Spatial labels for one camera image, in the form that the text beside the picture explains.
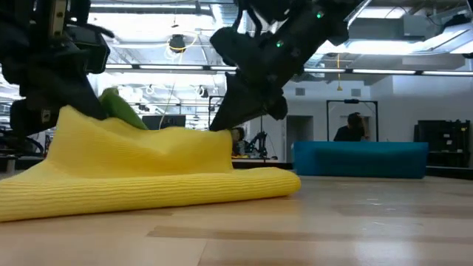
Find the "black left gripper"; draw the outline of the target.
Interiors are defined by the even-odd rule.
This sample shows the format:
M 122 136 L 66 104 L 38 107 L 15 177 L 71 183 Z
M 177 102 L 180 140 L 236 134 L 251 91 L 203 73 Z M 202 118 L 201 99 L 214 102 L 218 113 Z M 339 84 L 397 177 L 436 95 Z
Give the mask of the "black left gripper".
M 37 24 L 0 24 L 0 65 L 26 99 L 10 107 L 10 128 L 29 136 L 56 126 L 60 109 L 71 106 L 104 120 L 107 114 L 83 72 L 75 72 L 75 44 Z

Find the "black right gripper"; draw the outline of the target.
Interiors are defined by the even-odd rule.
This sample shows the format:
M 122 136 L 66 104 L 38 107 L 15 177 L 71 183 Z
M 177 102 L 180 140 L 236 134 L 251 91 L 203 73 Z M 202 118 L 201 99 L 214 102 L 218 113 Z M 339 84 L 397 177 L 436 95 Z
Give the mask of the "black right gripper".
M 239 78 L 227 78 L 227 91 L 209 130 L 231 129 L 265 112 L 274 120 L 287 116 L 283 86 L 293 77 L 292 58 L 262 58 L 259 71 L 241 72 Z

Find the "green microfiber towel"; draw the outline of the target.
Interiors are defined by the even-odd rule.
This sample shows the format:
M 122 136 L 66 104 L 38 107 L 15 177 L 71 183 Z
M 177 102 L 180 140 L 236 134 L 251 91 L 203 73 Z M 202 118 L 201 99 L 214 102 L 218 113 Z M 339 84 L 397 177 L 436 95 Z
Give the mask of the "green microfiber towel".
M 120 119 L 137 129 L 148 129 L 134 109 L 119 95 L 117 87 L 106 88 L 98 99 L 109 117 Z

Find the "teal plastic bin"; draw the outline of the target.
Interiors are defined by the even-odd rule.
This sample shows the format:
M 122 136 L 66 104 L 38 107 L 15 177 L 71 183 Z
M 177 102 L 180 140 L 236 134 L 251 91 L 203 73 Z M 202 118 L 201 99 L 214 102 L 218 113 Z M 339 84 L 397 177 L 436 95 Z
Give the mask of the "teal plastic bin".
M 428 143 L 304 141 L 292 145 L 302 176 L 422 179 Z

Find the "yellow microfiber towel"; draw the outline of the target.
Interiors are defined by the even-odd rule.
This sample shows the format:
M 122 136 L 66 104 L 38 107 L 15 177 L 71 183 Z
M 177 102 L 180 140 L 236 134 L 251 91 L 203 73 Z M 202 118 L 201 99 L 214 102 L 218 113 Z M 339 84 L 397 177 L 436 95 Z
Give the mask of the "yellow microfiber towel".
M 237 170 L 227 131 L 141 130 L 70 106 L 47 157 L 0 180 L 0 222 L 281 197 L 300 189 L 290 171 Z

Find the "person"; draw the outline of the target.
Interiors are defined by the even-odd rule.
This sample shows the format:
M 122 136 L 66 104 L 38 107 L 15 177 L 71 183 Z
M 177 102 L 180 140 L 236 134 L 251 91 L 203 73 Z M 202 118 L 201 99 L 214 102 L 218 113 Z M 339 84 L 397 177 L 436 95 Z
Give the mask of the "person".
M 369 138 L 370 136 L 364 118 L 359 112 L 354 112 L 348 115 L 347 125 L 337 130 L 333 140 L 341 142 L 360 142 L 369 140 Z
M 232 155 L 240 156 L 245 153 L 245 130 L 242 127 L 232 128 Z

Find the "brown background table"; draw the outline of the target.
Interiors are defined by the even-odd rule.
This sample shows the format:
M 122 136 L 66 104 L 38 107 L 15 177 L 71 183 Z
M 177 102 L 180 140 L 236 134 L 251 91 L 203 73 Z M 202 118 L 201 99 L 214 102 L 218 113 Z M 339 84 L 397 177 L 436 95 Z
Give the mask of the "brown background table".
M 250 168 L 264 168 L 264 167 L 274 167 L 284 170 L 292 170 L 293 166 L 291 163 L 281 163 L 278 160 L 265 160 L 265 159 L 248 159 L 248 158 L 239 158 L 233 159 L 232 165 L 237 169 L 250 169 Z

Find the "dark side desk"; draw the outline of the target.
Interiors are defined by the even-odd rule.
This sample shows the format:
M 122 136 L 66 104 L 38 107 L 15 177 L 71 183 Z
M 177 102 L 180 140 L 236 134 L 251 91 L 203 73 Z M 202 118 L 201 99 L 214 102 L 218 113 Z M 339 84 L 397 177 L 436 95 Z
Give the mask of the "dark side desk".
M 26 170 L 39 164 L 43 160 L 43 157 L 15 157 L 13 155 L 2 155 L 0 156 L 0 173 Z

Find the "yellow hanging pendant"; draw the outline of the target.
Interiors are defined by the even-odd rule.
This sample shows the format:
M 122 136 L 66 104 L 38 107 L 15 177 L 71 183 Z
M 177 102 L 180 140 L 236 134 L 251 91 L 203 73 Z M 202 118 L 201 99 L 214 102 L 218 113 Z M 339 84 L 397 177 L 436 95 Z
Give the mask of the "yellow hanging pendant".
M 341 69 L 341 66 L 340 66 L 340 54 L 338 54 L 338 55 L 336 56 L 336 66 L 337 66 L 337 69 L 338 69 L 338 70 Z M 338 77 L 337 77 L 337 78 L 338 78 L 338 79 L 337 79 L 337 84 L 338 84 L 338 85 L 337 85 L 337 91 L 343 91 L 343 88 L 342 88 L 342 86 L 341 86 L 341 73 L 338 72 L 337 75 L 338 75 Z

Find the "dark background monitor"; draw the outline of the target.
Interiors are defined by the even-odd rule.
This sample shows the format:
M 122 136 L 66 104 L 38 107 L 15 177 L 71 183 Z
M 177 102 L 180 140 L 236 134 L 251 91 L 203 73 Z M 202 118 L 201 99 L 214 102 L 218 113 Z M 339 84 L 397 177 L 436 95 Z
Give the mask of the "dark background monitor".
M 165 129 L 167 127 L 185 127 L 185 115 L 146 115 L 142 121 L 150 130 Z

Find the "long ceiling light bar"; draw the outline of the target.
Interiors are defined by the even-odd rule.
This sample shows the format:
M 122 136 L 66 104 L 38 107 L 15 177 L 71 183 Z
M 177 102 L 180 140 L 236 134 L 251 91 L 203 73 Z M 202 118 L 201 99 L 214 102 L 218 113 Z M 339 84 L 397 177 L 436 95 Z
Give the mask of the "long ceiling light bar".
M 199 65 L 157 65 L 157 64 L 107 64 L 106 71 L 158 71 L 158 72 L 234 72 L 235 66 L 199 66 Z M 443 77 L 470 77 L 473 71 L 443 71 L 443 70 L 403 70 L 403 69 L 339 69 L 339 68 L 307 68 L 307 73 L 330 73 L 350 75 L 418 75 Z

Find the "black shelf unit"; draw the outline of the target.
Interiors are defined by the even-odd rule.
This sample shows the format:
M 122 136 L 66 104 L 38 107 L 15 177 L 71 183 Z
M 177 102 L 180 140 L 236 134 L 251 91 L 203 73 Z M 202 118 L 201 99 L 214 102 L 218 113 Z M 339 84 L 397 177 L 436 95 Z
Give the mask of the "black shelf unit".
M 419 120 L 414 141 L 428 143 L 428 166 L 468 168 L 470 120 Z

